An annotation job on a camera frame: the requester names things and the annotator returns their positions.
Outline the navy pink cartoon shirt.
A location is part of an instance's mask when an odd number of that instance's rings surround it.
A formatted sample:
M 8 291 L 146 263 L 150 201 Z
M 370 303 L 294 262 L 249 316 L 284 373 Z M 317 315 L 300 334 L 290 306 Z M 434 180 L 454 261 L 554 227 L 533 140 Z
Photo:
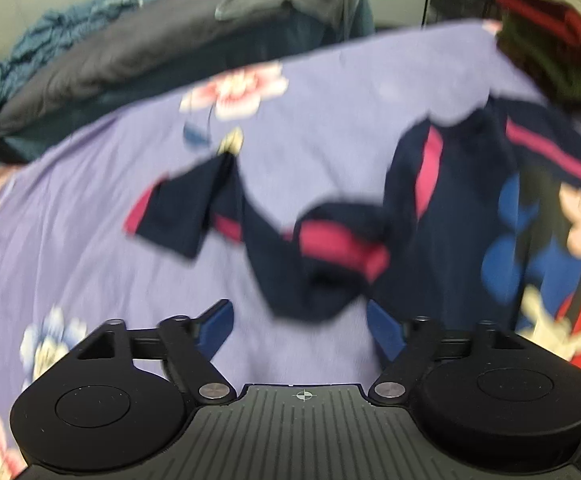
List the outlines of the navy pink cartoon shirt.
M 149 188 L 126 231 L 194 259 L 210 232 L 244 246 L 271 310 L 321 322 L 357 298 L 400 321 L 491 321 L 581 368 L 581 133 L 558 110 L 489 99 L 397 142 L 377 202 L 324 202 L 278 229 L 237 158 Z

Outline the purple floral bed sheet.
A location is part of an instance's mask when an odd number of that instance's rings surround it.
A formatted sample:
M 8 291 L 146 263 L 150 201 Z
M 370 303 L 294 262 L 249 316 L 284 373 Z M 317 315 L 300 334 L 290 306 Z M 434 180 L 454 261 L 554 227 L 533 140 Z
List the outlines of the purple floral bed sheet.
M 380 200 L 425 119 L 492 98 L 563 114 L 496 40 L 461 22 L 252 65 L 0 168 L 0 479 L 581 479 L 581 368 L 555 353 L 420 315 L 395 318 L 405 347 L 381 366 L 371 300 L 284 318 L 244 246 L 210 232 L 186 259 L 124 227 L 149 188 L 220 154 L 286 229 Z M 188 330 L 221 299 L 234 328 L 207 360 Z

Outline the grey blanket on bed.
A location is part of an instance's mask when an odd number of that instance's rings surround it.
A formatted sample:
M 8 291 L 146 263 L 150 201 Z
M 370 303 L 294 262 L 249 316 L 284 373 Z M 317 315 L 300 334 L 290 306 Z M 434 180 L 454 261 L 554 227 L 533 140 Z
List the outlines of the grey blanket on bed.
M 37 72 L 0 111 L 0 141 L 35 158 L 135 101 L 373 32 L 368 0 L 157 0 Z

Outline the teal bed skirt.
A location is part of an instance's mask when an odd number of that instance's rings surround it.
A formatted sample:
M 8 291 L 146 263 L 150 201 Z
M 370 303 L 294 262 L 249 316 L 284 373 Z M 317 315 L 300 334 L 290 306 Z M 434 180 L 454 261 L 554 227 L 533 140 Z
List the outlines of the teal bed skirt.
M 342 39 L 289 4 L 228 22 L 213 13 L 210 1 L 158 0 L 54 58 L 0 111 L 0 162 L 32 162 L 135 101 Z

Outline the green folded garment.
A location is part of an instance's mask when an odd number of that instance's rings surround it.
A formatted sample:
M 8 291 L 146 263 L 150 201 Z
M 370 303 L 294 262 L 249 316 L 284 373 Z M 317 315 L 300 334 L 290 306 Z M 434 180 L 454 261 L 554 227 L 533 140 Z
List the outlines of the green folded garment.
M 536 24 L 505 15 L 497 47 L 542 93 L 564 108 L 581 107 L 581 46 L 567 44 Z

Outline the teal crumpled blanket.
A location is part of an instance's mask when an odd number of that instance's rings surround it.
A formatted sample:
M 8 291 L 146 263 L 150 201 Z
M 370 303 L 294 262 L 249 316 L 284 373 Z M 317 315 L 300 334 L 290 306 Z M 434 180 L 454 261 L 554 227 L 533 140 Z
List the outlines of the teal crumpled blanket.
M 86 0 L 48 10 L 19 37 L 0 61 L 0 111 L 42 67 L 123 14 L 156 0 Z

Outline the red knit garment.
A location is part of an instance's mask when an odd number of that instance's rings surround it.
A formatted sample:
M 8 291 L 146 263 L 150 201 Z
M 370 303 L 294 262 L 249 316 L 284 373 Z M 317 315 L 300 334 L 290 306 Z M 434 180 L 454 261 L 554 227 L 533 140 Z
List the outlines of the red knit garment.
M 581 14 L 548 0 L 495 0 L 503 11 L 524 18 L 570 47 L 581 48 Z

